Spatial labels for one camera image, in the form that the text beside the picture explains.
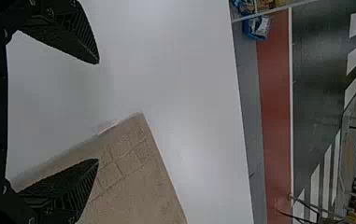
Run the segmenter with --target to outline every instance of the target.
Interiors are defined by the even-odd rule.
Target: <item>beige tile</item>
[[[110,155],[114,161],[123,157],[131,150],[131,142],[128,134],[123,134],[117,141],[113,141],[109,145]]]
[[[135,153],[131,151],[125,157],[116,162],[123,175],[127,175],[140,167],[140,163]]]
[[[95,179],[95,182],[93,182],[93,190],[91,191],[90,198],[88,199],[88,202],[97,198],[99,195],[102,194],[102,192],[103,192],[103,188],[100,186],[98,180]]]
[[[104,189],[109,188],[121,178],[121,172],[113,162],[98,171],[98,179]]]
[[[154,148],[150,148],[148,141],[143,141],[138,146],[134,147],[134,152],[141,162],[145,161],[149,156],[155,154]]]
[[[135,147],[137,146],[140,142],[146,139],[146,135],[143,132],[142,127],[140,126],[139,123],[133,123],[129,127],[129,138],[131,141],[131,146]]]
[[[109,163],[111,163],[110,154],[107,150],[103,150],[99,159],[99,170],[102,170]]]

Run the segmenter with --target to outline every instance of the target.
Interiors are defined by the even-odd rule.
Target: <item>shelf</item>
[[[285,6],[279,6],[279,7],[275,7],[275,8],[269,9],[269,10],[258,12],[256,0],[255,0],[256,12],[253,13],[253,14],[250,14],[248,16],[242,16],[238,12],[237,8],[234,7],[230,2],[231,23],[234,23],[234,22],[237,22],[237,21],[244,21],[244,20],[247,20],[247,19],[250,19],[250,18],[254,18],[254,17],[265,15],[265,14],[269,14],[269,13],[285,10],[285,9],[287,9],[289,7],[298,7],[298,6],[301,6],[301,5],[304,5],[304,4],[308,4],[308,3],[312,3],[312,2],[316,2],[316,1],[318,1],[318,0],[290,0],[290,1],[287,0],[287,2],[290,2],[290,3],[288,3]]]

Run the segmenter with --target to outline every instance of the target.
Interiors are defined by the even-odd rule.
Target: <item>red floor stripe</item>
[[[289,211],[287,195],[291,191],[289,14],[272,15],[266,41],[257,42],[259,83],[262,104],[265,190],[268,224],[288,224],[275,206]]]

